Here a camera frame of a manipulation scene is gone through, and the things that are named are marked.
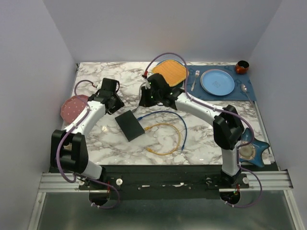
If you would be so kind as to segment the black network switch box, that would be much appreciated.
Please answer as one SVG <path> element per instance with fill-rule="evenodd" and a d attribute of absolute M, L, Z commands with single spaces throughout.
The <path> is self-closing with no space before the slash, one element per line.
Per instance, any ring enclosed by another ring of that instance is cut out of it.
<path fill-rule="evenodd" d="M 145 133 L 145 130 L 131 110 L 115 117 L 115 121 L 119 125 L 128 142 L 131 142 Z"/>

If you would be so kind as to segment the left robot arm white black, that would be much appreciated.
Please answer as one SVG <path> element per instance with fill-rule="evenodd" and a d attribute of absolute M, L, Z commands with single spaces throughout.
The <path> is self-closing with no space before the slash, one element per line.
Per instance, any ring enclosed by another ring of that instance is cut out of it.
<path fill-rule="evenodd" d="M 76 92 L 82 82 L 84 80 L 75 85 L 74 95 L 78 103 L 83 103 L 84 108 L 64 130 L 55 130 L 52 133 L 50 166 L 57 168 L 62 177 L 70 183 L 74 183 L 76 179 L 69 179 L 64 171 L 90 178 L 90 184 L 95 189 L 102 189 L 106 185 L 103 167 L 89 160 L 86 137 L 104 115 L 113 114 L 122 108 L 124 103 L 118 96 L 118 80 L 104 78 L 101 87 L 87 100 Z"/>

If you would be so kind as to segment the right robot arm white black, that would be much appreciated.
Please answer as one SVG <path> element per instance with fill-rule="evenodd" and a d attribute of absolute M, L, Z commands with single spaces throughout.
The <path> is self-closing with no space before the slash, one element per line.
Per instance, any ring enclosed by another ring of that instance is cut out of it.
<path fill-rule="evenodd" d="M 213 139 L 222 151 L 221 183 L 227 188 L 237 184 L 241 170 L 236 147 L 239 146 L 244 127 L 233 106 L 220 107 L 195 100 L 184 89 L 169 86 L 161 74 L 150 76 L 140 91 L 141 107 L 162 104 L 189 113 L 211 125 Z"/>

